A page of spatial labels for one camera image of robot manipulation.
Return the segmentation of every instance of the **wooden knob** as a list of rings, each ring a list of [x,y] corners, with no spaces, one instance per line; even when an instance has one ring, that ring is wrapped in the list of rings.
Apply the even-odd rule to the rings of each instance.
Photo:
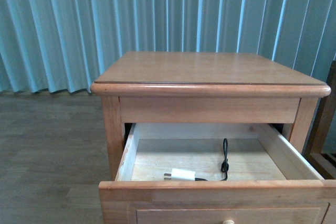
[[[223,224],[235,224],[235,222],[233,220],[225,220]]]

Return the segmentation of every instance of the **cable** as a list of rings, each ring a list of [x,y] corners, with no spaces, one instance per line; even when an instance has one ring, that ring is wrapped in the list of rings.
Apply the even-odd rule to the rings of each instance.
[[[227,180],[227,172],[229,171],[229,163],[227,161],[227,151],[228,151],[228,144],[227,144],[227,139],[225,138],[223,140],[223,153],[224,153],[224,161],[222,162],[222,165],[220,167],[220,171],[222,173],[225,173],[225,178],[223,178],[221,181]],[[195,181],[208,181],[205,178],[195,178]]]
[[[228,144],[227,139],[225,138],[223,140],[223,153],[224,153],[224,161],[222,162],[222,165],[220,167],[220,171],[222,173],[225,173],[225,178],[221,181],[227,180],[227,172],[229,171],[229,163],[227,161],[227,151],[228,151]],[[172,173],[165,173],[164,174],[164,180],[172,180],[172,179],[178,179],[178,180],[194,180],[194,181],[208,181],[205,178],[196,178],[195,172],[191,170],[182,170],[182,169],[172,169]]]

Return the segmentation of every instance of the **wooden drawer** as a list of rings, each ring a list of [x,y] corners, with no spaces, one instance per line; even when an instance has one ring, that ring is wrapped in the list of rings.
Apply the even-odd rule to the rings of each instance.
[[[164,181],[172,168],[210,181]],[[121,224],[328,223],[336,198],[335,183],[268,124],[134,124],[116,180],[99,192],[104,222]]]

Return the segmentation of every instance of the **table leg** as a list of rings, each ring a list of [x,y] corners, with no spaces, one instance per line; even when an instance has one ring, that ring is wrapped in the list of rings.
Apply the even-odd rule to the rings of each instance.
[[[124,149],[124,124],[121,122],[119,97],[102,96],[107,151],[112,180],[115,179]]]
[[[302,152],[306,141],[317,101],[317,98],[301,98],[294,123],[285,124],[283,127],[283,135],[299,153]]]

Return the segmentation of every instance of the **wooden chair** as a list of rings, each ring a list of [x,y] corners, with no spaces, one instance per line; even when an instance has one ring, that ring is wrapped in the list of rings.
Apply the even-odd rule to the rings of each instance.
[[[330,66],[327,84],[331,94],[321,99],[304,153],[305,158],[325,178],[336,178],[336,154],[322,153],[336,109],[336,61]]]

